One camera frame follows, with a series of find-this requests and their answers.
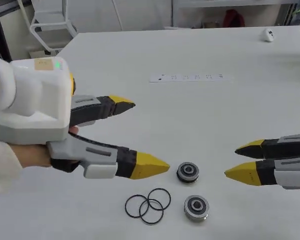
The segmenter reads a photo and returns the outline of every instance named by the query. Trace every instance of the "finger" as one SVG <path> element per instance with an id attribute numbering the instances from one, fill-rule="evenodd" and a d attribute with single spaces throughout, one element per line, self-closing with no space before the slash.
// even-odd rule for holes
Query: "finger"
<path id="1" fill-rule="evenodd" d="M 79 128 L 77 128 L 76 126 L 72 126 L 69 128 L 69 132 L 73 134 L 77 134 L 79 132 Z"/>

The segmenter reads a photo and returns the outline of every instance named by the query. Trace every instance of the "label sticker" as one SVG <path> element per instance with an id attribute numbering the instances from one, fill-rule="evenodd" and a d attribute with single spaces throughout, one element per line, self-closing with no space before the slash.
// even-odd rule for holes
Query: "label sticker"
<path id="1" fill-rule="evenodd" d="M 52 59 L 36 58 L 34 60 L 34 69 L 39 71 L 53 71 L 54 64 Z"/>
<path id="2" fill-rule="evenodd" d="M 150 83 L 164 82 L 210 82 L 210 81 L 229 81 L 230 78 L 224 74 L 190 74 L 190 75 L 166 75 L 157 74 L 150 77 Z"/>

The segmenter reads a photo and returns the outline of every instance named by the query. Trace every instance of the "shelf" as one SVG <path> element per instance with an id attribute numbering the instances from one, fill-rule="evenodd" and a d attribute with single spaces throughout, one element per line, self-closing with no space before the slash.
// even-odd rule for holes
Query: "shelf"
<path id="1" fill-rule="evenodd" d="M 213 8 L 255 5 L 297 4 L 298 0 L 197 0 L 177 3 L 177 8 Z"/>

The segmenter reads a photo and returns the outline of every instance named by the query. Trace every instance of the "yellow fingertip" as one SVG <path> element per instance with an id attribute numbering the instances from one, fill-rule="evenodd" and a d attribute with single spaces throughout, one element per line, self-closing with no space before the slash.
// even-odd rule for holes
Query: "yellow fingertip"
<path id="1" fill-rule="evenodd" d="M 130 104 L 134 103 L 133 101 L 131 101 L 127 98 L 124 98 L 124 97 L 120 97 L 120 96 L 110 95 L 109 98 L 111 98 L 116 104 L 122 103 L 122 102 L 130 103 Z"/>
<path id="2" fill-rule="evenodd" d="M 144 179 L 165 173 L 170 165 L 148 153 L 137 152 L 136 164 L 130 179 Z"/>
<path id="3" fill-rule="evenodd" d="M 249 147 L 249 146 L 260 146 L 264 141 L 265 141 L 264 139 L 255 140 L 255 141 L 249 142 L 246 145 L 243 145 L 243 146 L 239 147 L 238 149 L 243 149 L 243 148 L 246 148 L 246 147 Z"/>
<path id="4" fill-rule="evenodd" d="M 253 185 L 261 186 L 260 178 L 257 172 L 256 162 L 245 162 L 238 166 L 235 166 L 227 171 L 224 174 L 233 180 Z"/>

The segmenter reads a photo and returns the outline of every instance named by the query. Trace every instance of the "human hand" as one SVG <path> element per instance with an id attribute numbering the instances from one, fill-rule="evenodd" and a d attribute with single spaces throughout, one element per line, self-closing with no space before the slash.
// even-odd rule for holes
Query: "human hand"
<path id="1" fill-rule="evenodd" d="M 79 129 L 71 127 L 69 132 L 77 134 Z M 38 166 L 51 167 L 50 154 L 45 145 L 13 145 L 9 144 L 23 168 Z"/>

